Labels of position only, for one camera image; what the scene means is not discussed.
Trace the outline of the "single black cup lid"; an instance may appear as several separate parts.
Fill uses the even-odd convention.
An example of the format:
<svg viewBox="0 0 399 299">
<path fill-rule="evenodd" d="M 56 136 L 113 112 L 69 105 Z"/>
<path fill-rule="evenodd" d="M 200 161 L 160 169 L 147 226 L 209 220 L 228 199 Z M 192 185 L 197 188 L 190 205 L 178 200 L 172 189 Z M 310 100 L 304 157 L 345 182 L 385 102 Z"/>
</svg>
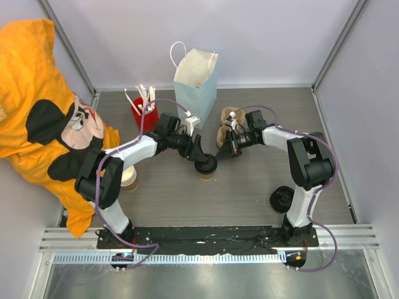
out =
<svg viewBox="0 0 399 299">
<path fill-rule="evenodd" d="M 195 170 L 199 174 L 208 175 L 213 174 L 218 167 L 218 162 L 212 154 L 206 154 L 205 162 L 195 162 Z"/>
</svg>

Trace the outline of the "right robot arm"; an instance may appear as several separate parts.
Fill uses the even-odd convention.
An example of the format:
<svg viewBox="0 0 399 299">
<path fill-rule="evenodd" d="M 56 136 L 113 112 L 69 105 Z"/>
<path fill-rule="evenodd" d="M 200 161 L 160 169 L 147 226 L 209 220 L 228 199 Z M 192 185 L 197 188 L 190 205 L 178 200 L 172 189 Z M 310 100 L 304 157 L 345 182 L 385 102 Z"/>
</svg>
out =
<svg viewBox="0 0 399 299">
<path fill-rule="evenodd" d="M 334 156 L 323 134 L 299 133 L 268 124 L 260 110 L 243 115 L 238 109 L 226 108 L 221 115 L 217 145 L 218 161 L 238 157 L 244 148 L 254 145 L 272 146 L 287 153 L 295 187 L 278 187 L 269 202 L 284 215 L 277 240 L 290 246 L 303 244 L 312 230 L 314 204 L 336 173 Z"/>
</svg>

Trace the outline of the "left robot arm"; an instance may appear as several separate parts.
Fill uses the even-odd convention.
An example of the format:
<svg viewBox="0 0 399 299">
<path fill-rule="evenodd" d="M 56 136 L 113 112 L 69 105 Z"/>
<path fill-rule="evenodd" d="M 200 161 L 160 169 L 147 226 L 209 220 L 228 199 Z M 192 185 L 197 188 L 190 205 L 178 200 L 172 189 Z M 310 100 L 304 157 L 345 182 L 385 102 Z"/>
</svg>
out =
<svg viewBox="0 0 399 299">
<path fill-rule="evenodd" d="M 177 150 L 183 158 L 194 162 L 195 166 L 214 166 L 210 155 L 201 149 L 200 135 L 192 139 L 195 125 L 200 119 L 188 112 L 186 116 L 183 121 L 186 128 L 184 133 L 178 131 L 179 118 L 162 113 L 154 131 L 142 133 L 128 143 L 106 151 L 92 149 L 86 155 L 75 182 L 75 190 L 94 205 L 95 212 L 111 233 L 111 241 L 118 248 L 152 247 L 132 244 L 134 226 L 118 202 L 124 171 L 167 149 Z"/>
</svg>

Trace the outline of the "single brown paper cup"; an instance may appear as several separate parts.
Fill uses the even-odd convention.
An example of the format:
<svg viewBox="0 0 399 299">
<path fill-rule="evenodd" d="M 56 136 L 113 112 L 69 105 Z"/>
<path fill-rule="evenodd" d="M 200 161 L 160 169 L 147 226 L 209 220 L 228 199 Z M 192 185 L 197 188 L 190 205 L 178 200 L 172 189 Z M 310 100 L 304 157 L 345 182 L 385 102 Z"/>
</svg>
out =
<svg viewBox="0 0 399 299">
<path fill-rule="evenodd" d="M 214 173 L 198 173 L 200 179 L 207 181 L 210 180 L 211 178 L 213 178 Z"/>
</svg>

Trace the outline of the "light blue paper bag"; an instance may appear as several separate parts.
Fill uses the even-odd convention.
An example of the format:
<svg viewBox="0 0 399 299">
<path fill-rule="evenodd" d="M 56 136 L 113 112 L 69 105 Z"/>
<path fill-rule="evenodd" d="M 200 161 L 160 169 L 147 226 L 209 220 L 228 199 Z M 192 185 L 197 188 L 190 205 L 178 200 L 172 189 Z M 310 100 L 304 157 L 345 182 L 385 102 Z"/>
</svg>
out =
<svg viewBox="0 0 399 299">
<path fill-rule="evenodd" d="M 219 54 L 191 49 L 185 51 L 179 62 L 175 62 L 173 48 L 177 44 L 178 41 L 170 47 L 170 59 L 175 67 L 175 99 L 199 118 L 195 127 L 200 130 L 217 98 Z"/>
</svg>

